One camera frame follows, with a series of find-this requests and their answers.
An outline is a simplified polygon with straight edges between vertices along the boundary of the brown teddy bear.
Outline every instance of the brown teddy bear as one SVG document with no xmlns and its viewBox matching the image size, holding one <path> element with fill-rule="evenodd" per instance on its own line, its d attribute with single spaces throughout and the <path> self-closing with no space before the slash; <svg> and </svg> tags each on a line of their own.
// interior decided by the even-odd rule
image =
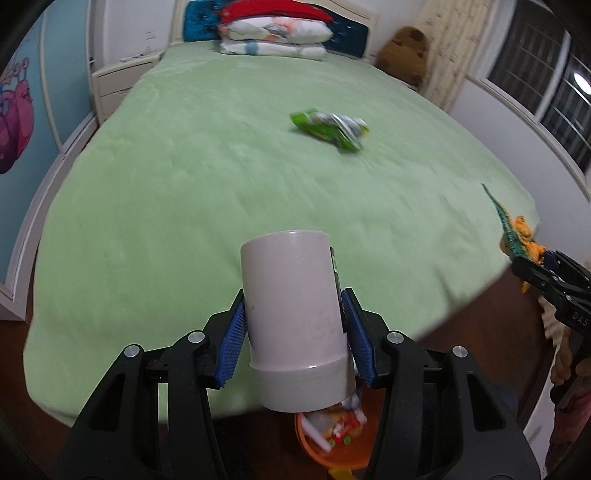
<svg viewBox="0 0 591 480">
<path fill-rule="evenodd" d="M 379 51 L 375 65 L 388 75 L 419 87 L 427 73 L 427 48 L 423 32 L 404 27 Z"/>
</svg>

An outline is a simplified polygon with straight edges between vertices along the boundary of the toy dinosaur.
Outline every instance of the toy dinosaur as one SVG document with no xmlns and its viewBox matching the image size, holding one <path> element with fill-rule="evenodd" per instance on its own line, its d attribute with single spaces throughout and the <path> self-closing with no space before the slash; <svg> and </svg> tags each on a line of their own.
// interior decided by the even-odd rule
<svg viewBox="0 0 591 480">
<path fill-rule="evenodd" d="M 482 184 L 482 186 L 495 205 L 496 212 L 501 219 L 501 225 L 503 226 L 503 236 L 499 243 L 501 251 L 512 260 L 515 257 L 525 257 L 541 265 L 544 262 L 543 255 L 546 252 L 546 248 L 543 245 L 535 243 L 531 228 L 527 225 L 525 217 L 519 215 L 514 220 L 511 220 L 506 208 L 491 195 L 486 185 Z M 521 291 L 525 293 L 529 287 L 530 284 L 524 282 L 521 286 Z"/>
</svg>

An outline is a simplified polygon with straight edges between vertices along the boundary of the white cup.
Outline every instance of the white cup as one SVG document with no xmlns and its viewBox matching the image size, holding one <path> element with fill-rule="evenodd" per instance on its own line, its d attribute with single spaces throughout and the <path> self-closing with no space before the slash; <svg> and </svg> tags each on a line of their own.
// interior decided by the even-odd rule
<svg viewBox="0 0 591 480">
<path fill-rule="evenodd" d="M 241 248 L 251 367 L 266 408 L 313 411 L 351 395 L 355 374 L 343 332 L 330 237 L 298 230 Z"/>
</svg>

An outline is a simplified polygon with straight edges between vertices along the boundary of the cartoon wall sticker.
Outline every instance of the cartoon wall sticker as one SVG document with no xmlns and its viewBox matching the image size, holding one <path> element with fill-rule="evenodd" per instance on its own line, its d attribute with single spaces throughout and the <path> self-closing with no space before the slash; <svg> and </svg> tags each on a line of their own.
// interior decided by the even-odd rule
<svg viewBox="0 0 591 480">
<path fill-rule="evenodd" d="M 25 57 L 19 63 L 9 64 L 0 76 L 0 175 L 12 168 L 33 134 L 28 66 L 29 58 Z"/>
</svg>

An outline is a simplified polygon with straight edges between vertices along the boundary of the white pillow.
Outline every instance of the white pillow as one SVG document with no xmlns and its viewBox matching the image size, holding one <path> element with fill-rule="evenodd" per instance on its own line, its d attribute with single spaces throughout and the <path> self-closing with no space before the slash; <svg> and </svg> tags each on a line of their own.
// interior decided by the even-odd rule
<svg viewBox="0 0 591 480">
<path fill-rule="evenodd" d="M 220 52 L 235 55 L 263 55 L 271 57 L 295 57 L 322 60 L 326 49 L 322 43 L 284 44 L 260 40 L 230 40 L 222 38 Z"/>
<path fill-rule="evenodd" d="M 275 43 L 322 43 L 332 32 L 321 20 L 291 17 L 250 17 L 219 26 L 231 40 L 264 40 Z"/>
</svg>

